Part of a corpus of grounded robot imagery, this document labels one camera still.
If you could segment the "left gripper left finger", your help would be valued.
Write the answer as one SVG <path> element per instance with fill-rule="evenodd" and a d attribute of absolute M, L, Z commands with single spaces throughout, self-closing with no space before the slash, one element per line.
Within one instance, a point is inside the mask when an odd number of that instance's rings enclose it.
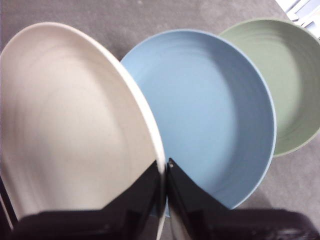
<path fill-rule="evenodd" d="M 43 211 L 23 217 L 10 240 L 137 240 L 150 217 L 162 215 L 161 174 L 154 161 L 123 193 L 99 210 Z"/>

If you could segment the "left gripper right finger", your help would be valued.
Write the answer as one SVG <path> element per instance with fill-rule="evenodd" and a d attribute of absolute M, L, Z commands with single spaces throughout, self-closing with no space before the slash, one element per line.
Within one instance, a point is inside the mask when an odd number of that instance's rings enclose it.
<path fill-rule="evenodd" d="M 318 240 L 310 219 L 285 209 L 228 209 L 170 158 L 167 195 L 193 240 Z"/>

